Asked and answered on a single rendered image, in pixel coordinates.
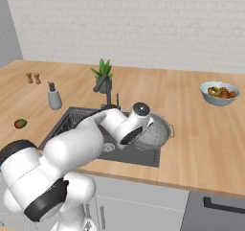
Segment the red fruit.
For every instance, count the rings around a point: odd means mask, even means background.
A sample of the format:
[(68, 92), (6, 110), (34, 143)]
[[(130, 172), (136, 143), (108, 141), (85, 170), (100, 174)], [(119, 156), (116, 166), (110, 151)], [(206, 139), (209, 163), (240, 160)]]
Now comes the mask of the red fruit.
[(230, 97), (229, 90), (226, 87), (220, 88), (220, 98), (228, 99)]

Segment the silver metal colander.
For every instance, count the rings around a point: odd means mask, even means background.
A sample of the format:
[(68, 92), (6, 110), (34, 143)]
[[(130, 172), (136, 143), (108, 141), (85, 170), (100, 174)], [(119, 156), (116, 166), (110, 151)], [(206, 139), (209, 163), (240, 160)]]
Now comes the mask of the silver metal colander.
[(152, 114), (153, 124), (133, 143), (138, 150), (160, 150), (170, 137), (175, 136), (174, 126), (162, 115)]

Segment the green potted plant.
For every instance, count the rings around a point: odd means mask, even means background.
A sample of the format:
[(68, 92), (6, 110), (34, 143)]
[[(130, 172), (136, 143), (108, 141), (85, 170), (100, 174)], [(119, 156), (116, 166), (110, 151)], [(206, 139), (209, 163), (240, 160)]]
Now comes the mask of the green potted plant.
[[(113, 76), (113, 73), (111, 73), (111, 68), (112, 68), (112, 64), (110, 64), (110, 59), (108, 61), (104, 62), (103, 58), (100, 59), (100, 68), (99, 68), (99, 70), (96, 70), (94, 68), (90, 68), (91, 71), (95, 74), (96, 83), (99, 82), (100, 78), (103, 75), (108, 75), (108, 77), (110, 78), (111, 87), (112, 87), (112, 76)], [(101, 85), (101, 87), (99, 89), (99, 92), (102, 93), (102, 94), (106, 93), (106, 82), (104, 82)]]

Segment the pale blue fruit bowl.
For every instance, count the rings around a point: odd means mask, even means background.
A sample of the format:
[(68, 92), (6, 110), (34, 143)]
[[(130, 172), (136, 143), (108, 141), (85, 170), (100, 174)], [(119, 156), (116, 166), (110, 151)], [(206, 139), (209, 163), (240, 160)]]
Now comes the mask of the pale blue fruit bowl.
[[(216, 86), (219, 89), (221, 87), (226, 87), (229, 90), (229, 93), (231, 91), (235, 91), (236, 97), (225, 99), (225, 98), (220, 98), (220, 96), (219, 97), (210, 96), (208, 94), (208, 88), (213, 87), (213, 86)], [(233, 101), (235, 101), (240, 96), (240, 91), (235, 85), (231, 85), (229, 83), (225, 83), (222, 81), (206, 81), (204, 83), (201, 83), (200, 84), (200, 91), (203, 95), (204, 100), (207, 103), (212, 104), (212, 105), (216, 105), (216, 106), (225, 106), (225, 105), (231, 104)]]

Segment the dark grey sink faucet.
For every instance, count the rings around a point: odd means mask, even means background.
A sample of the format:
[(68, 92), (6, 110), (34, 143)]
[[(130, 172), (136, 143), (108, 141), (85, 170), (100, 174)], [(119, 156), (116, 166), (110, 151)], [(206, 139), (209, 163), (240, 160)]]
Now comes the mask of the dark grey sink faucet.
[(119, 104), (112, 104), (111, 103), (111, 80), (108, 75), (104, 74), (100, 80), (97, 82), (96, 86), (93, 88), (94, 92), (98, 92), (101, 88), (101, 86), (106, 83), (106, 104), (103, 104), (100, 109), (110, 109), (110, 108), (117, 108), (121, 109), (121, 106)]

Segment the yellow green fruit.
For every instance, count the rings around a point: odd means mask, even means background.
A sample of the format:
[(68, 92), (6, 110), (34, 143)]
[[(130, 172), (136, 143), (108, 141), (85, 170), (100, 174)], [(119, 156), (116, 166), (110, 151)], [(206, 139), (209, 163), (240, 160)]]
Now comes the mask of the yellow green fruit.
[(208, 94), (210, 96), (213, 96), (213, 97), (219, 97), (221, 94), (221, 90), (216, 86), (209, 87), (208, 88)]

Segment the grey soap dispenser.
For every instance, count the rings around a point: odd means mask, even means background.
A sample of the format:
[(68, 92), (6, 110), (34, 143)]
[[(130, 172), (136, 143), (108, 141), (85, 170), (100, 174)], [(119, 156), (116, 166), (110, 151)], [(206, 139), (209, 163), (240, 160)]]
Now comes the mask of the grey soap dispenser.
[(48, 101), (49, 106), (52, 110), (58, 110), (62, 107), (62, 100), (59, 95), (59, 91), (56, 89), (55, 84), (53, 82), (48, 82), (49, 91), (48, 91)]

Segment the dark grey sink basin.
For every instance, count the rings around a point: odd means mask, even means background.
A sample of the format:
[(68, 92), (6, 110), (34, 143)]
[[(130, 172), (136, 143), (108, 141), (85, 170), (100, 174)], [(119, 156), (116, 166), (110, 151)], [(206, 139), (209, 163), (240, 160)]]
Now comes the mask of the dark grey sink basin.
[[(49, 132), (44, 141), (38, 146), (43, 150), (46, 143), (58, 134), (74, 128), (78, 122), (95, 112), (95, 108), (84, 108), (70, 106), (59, 119), (54, 128)], [(99, 159), (117, 161), (123, 163), (137, 164), (148, 167), (159, 167), (160, 152), (157, 150), (138, 150), (134, 144), (131, 144), (120, 150), (117, 147), (116, 140), (102, 127), (99, 129), (103, 135), (104, 144)]]

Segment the grey drawer front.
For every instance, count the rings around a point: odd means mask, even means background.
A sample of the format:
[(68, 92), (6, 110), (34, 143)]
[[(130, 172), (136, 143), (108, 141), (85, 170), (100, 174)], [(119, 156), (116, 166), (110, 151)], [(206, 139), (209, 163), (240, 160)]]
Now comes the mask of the grey drawer front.
[(97, 184), (98, 196), (166, 207), (178, 211), (185, 210), (189, 197), (189, 191), (169, 187), (101, 176), (94, 176), (94, 179)]

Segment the grey dishwasher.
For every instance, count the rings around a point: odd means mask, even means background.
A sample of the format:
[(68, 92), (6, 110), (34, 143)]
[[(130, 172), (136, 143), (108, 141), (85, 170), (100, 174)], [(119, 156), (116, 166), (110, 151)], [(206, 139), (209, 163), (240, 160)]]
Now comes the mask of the grey dishwasher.
[(245, 231), (245, 215), (206, 208), (203, 197), (213, 203), (245, 209), (245, 198), (190, 192), (181, 231)]

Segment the red green mango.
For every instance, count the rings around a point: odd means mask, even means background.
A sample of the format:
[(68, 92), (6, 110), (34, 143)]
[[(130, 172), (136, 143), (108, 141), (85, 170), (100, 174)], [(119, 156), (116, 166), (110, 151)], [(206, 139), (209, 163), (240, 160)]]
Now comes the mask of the red green mango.
[(18, 119), (14, 122), (14, 126), (18, 129), (23, 128), (27, 124), (25, 119)]

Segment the grey cupboard door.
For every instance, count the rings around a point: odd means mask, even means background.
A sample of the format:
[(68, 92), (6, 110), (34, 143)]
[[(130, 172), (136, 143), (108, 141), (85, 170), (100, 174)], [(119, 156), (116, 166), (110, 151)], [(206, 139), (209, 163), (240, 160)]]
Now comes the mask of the grey cupboard door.
[(101, 231), (180, 231), (184, 211), (149, 204), (135, 203), (106, 196), (96, 196), (104, 207), (105, 230)]

